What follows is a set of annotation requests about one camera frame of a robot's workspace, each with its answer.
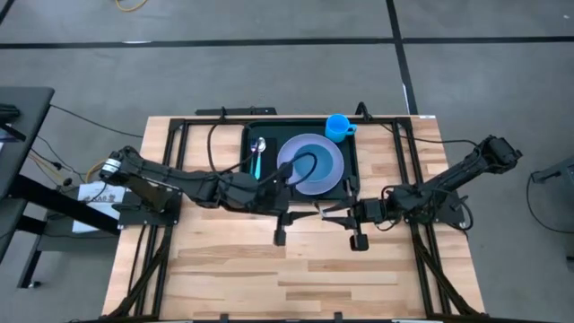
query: gray table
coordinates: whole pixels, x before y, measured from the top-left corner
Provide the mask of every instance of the gray table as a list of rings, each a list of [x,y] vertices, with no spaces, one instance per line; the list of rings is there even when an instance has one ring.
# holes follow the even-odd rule
[[[20,174],[26,156],[48,114],[53,95],[54,90],[50,88],[0,87],[0,102],[14,105],[21,113],[12,123],[12,127],[26,136],[23,142],[6,143],[0,150],[0,262],[16,230],[37,235],[18,283],[21,288],[30,286],[42,251],[67,251],[70,246],[81,247],[85,244],[79,240],[70,243],[73,238],[53,238],[46,235],[74,237],[71,233],[73,219],[104,231],[77,235],[78,237],[119,235],[117,220],[77,201],[77,192],[69,192],[69,196],[66,196]],[[23,214],[28,202],[65,216],[53,217],[53,221],[31,218]]]

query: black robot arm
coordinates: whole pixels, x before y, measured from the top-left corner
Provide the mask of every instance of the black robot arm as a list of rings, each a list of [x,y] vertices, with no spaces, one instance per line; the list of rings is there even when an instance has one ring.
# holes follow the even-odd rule
[[[130,146],[113,152],[100,171],[110,185],[123,186],[142,198],[148,212],[161,216],[173,192],[181,192],[197,205],[240,213],[275,215],[287,213],[289,189],[285,185],[292,166],[285,164],[271,185],[259,185],[241,172],[183,171],[142,158]]]
[[[504,138],[489,136],[480,142],[461,162],[419,185],[396,185],[383,188],[381,198],[358,200],[347,185],[349,198],[324,213],[348,208],[346,217],[323,217],[324,221],[341,224],[353,230],[353,250],[369,248],[362,223],[396,223],[402,218],[415,223],[428,221],[448,196],[466,182],[484,172],[501,174],[513,169],[522,153]],[[100,171],[100,178],[114,186],[129,188],[141,198],[141,207],[148,213],[161,214],[168,208],[174,192],[183,193],[205,208],[223,207],[231,212],[271,215],[277,217],[275,245],[285,244],[284,226],[317,214],[289,212],[291,188],[286,185],[292,174],[290,163],[282,165],[266,185],[254,176],[241,172],[183,171],[142,158],[132,147],[113,152]]]
[[[522,153],[512,148],[504,138],[490,135],[461,162],[434,178],[419,185],[403,184],[383,188],[380,199],[356,200],[352,196],[348,201],[324,210],[332,212],[348,207],[347,217],[325,217],[323,220],[353,230],[351,248],[364,251],[369,248],[369,242],[367,235],[361,231],[362,223],[396,223],[401,218],[415,223],[427,222],[456,189],[484,172],[501,174],[512,170],[520,157]]]

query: wooden table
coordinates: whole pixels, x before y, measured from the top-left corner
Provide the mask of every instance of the wooden table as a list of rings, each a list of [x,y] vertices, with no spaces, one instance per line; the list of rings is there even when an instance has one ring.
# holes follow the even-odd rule
[[[170,118],[149,118],[141,149],[144,158],[161,162]],[[190,128],[184,170],[209,169],[209,127]],[[440,139],[434,118],[413,117],[413,129],[416,137]],[[219,126],[214,131],[212,149],[218,169],[239,160],[241,130],[242,126]],[[391,133],[381,126],[360,125],[356,143],[361,197],[378,197],[385,185],[400,183]],[[174,145],[172,166],[177,138]],[[416,145],[425,180],[448,167],[442,144]],[[406,140],[403,147],[408,152]],[[409,154],[405,156],[413,180]],[[217,319],[220,313],[229,313],[231,319],[331,319],[336,311],[346,319],[423,318],[408,226],[401,223],[387,232],[373,225],[363,228],[370,237],[366,252],[350,251],[348,239],[352,233],[322,222],[318,216],[287,227],[287,245],[276,247],[272,243],[275,218],[234,214],[221,208],[207,210],[184,198],[171,242],[161,319]],[[126,296],[140,230],[135,226],[121,233],[104,314]],[[443,224],[435,225],[435,231],[445,274],[471,306],[483,310],[465,235]],[[144,237],[135,279],[141,272],[145,242]],[[439,312],[439,297],[430,272],[429,278],[434,309]],[[144,313],[151,312],[154,288],[153,277]]]

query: concrete floor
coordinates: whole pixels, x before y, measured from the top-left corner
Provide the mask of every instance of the concrete floor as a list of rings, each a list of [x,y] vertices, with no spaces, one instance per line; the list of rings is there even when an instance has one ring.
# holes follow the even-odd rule
[[[405,37],[574,35],[570,1],[400,0],[396,8]],[[135,13],[121,13],[111,0],[16,0],[0,42],[388,37],[388,21],[382,0],[150,0]],[[461,189],[475,214],[470,246],[487,311],[571,321],[574,273],[564,256],[574,240],[530,217],[525,186],[531,171],[574,150],[574,43],[409,45],[405,51],[419,111],[438,116],[444,139],[503,135],[525,155],[515,170]],[[353,112],[364,100],[373,114],[406,112],[393,45],[0,50],[0,68],[0,85],[54,87],[54,104],[133,133],[143,132],[150,115],[220,106],[334,113]],[[70,131],[74,136],[65,135]],[[57,110],[40,133],[81,171],[114,149],[139,145]],[[43,143],[35,146],[48,155]],[[468,152],[464,145],[447,147],[450,162]],[[50,185],[33,165],[22,172]],[[540,217],[574,230],[574,205],[561,182],[532,193]],[[31,243],[29,234],[16,233],[0,266],[0,321],[98,317],[115,250],[98,248],[95,240],[87,254],[45,253],[34,277],[45,285],[17,290]]]

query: spoon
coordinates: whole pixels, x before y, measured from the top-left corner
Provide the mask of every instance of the spoon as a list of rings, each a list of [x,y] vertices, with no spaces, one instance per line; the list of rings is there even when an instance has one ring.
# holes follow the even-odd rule
[[[259,137],[257,140],[257,164],[255,166],[255,178],[261,177],[261,153],[265,150],[265,139]]]
[[[257,139],[251,140],[250,148],[251,148],[251,154],[255,153],[255,151],[257,150]],[[251,158],[251,164],[249,165],[249,174],[253,174],[254,166],[255,166],[255,161],[253,160],[253,157],[252,157]]]

